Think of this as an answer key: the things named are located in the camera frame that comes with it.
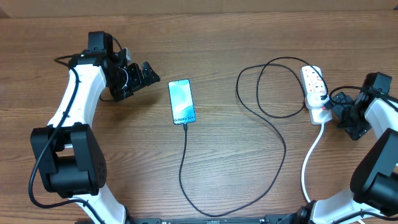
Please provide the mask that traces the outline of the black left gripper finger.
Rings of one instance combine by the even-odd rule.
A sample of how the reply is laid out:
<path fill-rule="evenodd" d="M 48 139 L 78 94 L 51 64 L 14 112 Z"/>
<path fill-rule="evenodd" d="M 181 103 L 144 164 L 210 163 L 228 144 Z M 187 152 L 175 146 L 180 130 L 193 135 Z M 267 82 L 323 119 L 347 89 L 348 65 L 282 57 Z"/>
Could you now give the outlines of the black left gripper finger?
<path fill-rule="evenodd" d="M 142 75 L 143 75 L 143 84 L 145 86 L 149 86 L 153 83 L 159 82 L 160 77 L 158 74 L 153 71 L 152 67 L 148 62 L 142 63 Z"/>
<path fill-rule="evenodd" d="M 144 76 L 138 64 L 132 64 L 132 88 L 141 89 L 145 87 Z"/>

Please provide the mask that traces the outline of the white power strip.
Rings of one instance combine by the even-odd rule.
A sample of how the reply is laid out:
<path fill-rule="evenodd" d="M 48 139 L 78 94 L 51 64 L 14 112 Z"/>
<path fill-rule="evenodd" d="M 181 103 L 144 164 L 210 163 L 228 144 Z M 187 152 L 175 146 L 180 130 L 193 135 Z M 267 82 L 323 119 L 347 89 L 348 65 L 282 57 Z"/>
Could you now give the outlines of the white power strip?
<path fill-rule="evenodd" d="M 304 66 L 300 70 L 305 92 L 305 105 L 308 108 L 312 124 L 325 124 L 332 120 L 330 110 L 324 107 L 328 101 L 322 99 L 326 95 L 326 86 L 322 80 L 322 71 L 316 66 Z"/>

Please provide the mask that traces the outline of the Samsung Galaxy smartphone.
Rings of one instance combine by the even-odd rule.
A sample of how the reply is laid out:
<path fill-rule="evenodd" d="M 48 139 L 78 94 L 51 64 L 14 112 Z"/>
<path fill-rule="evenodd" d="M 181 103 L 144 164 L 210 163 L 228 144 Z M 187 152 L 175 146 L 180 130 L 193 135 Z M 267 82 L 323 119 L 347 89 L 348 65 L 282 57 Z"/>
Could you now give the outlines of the Samsung Galaxy smartphone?
<path fill-rule="evenodd" d="M 176 80 L 168 83 L 172 119 L 174 125 L 196 121 L 190 80 Z"/>

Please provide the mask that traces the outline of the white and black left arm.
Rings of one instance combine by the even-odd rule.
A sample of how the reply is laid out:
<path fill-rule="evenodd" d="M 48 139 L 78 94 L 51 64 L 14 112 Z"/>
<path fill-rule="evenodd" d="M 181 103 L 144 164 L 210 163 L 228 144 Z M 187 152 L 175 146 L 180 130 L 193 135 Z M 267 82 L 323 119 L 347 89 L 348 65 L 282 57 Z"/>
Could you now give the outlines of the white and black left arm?
<path fill-rule="evenodd" d="M 66 57 L 69 81 L 58 110 L 45 127 L 32 130 L 36 162 L 28 194 L 39 208 L 76 203 L 92 223 L 134 221 L 106 185 L 106 159 L 91 126 L 105 88 L 118 102 L 160 77 L 148 62 L 133 63 L 127 48 L 114 51 L 116 42 L 104 31 L 89 32 L 87 49 Z"/>

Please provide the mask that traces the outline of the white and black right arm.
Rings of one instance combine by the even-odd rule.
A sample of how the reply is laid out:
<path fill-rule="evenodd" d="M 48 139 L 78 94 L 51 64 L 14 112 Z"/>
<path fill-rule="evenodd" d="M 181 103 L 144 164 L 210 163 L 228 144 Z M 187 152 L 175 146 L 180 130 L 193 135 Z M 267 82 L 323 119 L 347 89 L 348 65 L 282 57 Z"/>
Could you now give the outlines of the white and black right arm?
<path fill-rule="evenodd" d="M 370 129 L 376 143 L 355 169 L 350 188 L 324 199 L 313 200 L 283 223 L 353 223 L 364 218 L 397 221 L 397 98 L 389 95 L 392 77 L 369 73 L 356 98 L 332 90 L 324 104 L 339 119 L 338 127 L 353 140 Z"/>

